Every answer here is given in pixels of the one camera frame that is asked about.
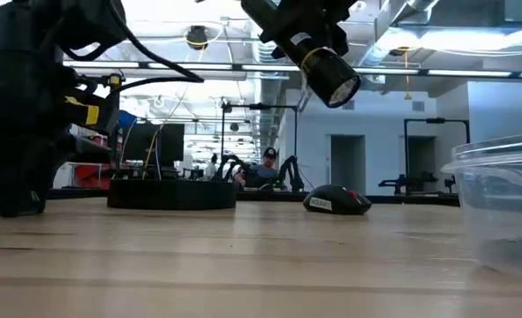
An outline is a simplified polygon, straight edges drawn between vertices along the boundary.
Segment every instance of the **black circular platform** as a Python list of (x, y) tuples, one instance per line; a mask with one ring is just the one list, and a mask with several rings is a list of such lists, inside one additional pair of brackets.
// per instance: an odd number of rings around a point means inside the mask
[(235, 208), (235, 189), (225, 182), (111, 180), (108, 207), (152, 210)]

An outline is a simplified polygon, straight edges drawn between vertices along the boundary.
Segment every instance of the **black metal frame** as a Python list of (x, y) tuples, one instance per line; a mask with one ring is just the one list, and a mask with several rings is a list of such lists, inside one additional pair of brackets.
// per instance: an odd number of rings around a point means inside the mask
[[(404, 119), (404, 152), (405, 152), (405, 176), (410, 177), (410, 149), (408, 145), (408, 124), (409, 123), (426, 123), (431, 125), (443, 125), (446, 123), (462, 123), (466, 129), (466, 143), (471, 143), (471, 127), (468, 120), (445, 119), (445, 118), (407, 118)], [(411, 191), (406, 187), (405, 196), (410, 196)]]
[(262, 103), (249, 104), (249, 105), (232, 105), (224, 103), (222, 105), (222, 151), (224, 151), (225, 143), (225, 113), (234, 108), (244, 108), (250, 110), (271, 110), (271, 109), (284, 109), (294, 110), (294, 155), (298, 156), (298, 106), (286, 106), (286, 105), (265, 105)]

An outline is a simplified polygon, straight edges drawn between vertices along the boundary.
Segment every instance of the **wooden table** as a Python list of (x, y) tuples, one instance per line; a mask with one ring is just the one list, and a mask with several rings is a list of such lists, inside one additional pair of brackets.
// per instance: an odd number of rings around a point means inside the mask
[(478, 266), (457, 208), (298, 203), (0, 219), (0, 318), (522, 317), (522, 281)]

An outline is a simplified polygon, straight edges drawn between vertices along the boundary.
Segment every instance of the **computer mouse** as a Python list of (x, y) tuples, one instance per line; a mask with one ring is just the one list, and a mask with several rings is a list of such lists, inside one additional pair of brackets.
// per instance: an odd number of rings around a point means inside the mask
[(372, 206), (365, 196), (340, 185), (320, 186), (304, 199), (308, 211), (336, 215), (363, 216)]

